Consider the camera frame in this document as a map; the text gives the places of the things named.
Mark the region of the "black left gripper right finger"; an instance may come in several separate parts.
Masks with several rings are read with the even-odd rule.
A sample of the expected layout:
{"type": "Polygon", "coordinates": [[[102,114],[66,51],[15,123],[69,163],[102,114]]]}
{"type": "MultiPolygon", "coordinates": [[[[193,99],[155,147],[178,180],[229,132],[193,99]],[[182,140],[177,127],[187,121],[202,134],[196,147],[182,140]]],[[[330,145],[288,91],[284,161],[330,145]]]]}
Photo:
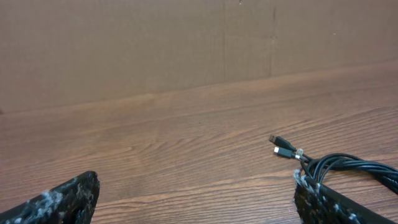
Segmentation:
{"type": "Polygon", "coordinates": [[[294,204],[304,224],[394,224],[296,169],[294,204]]]}

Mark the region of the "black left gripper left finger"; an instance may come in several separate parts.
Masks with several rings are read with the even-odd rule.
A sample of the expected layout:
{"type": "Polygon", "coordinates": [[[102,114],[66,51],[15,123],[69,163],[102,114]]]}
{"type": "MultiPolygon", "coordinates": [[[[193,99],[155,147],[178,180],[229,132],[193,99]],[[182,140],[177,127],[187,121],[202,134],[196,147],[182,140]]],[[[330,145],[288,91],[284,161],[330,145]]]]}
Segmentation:
{"type": "Polygon", "coordinates": [[[1,213],[1,224],[90,224],[100,194],[96,172],[86,171],[1,213]]]}

